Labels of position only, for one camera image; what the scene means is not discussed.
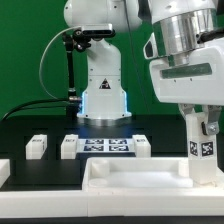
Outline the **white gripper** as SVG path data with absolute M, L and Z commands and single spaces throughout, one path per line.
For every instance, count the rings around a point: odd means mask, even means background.
M 194 104 L 203 105 L 203 134 L 219 133 L 220 105 L 224 105 L 224 44 L 207 44 L 191 52 L 188 65 L 170 67 L 162 58 L 152 61 L 149 68 L 160 102 L 180 103 L 183 118 L 195 112 Z

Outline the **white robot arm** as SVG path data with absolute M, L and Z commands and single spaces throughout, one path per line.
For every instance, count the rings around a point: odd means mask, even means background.
M 87 53 L 88 86 L 79 116 L 91 121 L 128 117 L 121 88 L 121 54 L 105 41 L 136 29 L 153 32 L 144 46 L 153 88 L 161 102 L 183 114 L 203 108 L 206 135 L 219 132 L 224 106 L 224 32 L 217 27 L 217 0 L 68 0 L 64 19 L 74 29 L 72 48 Z

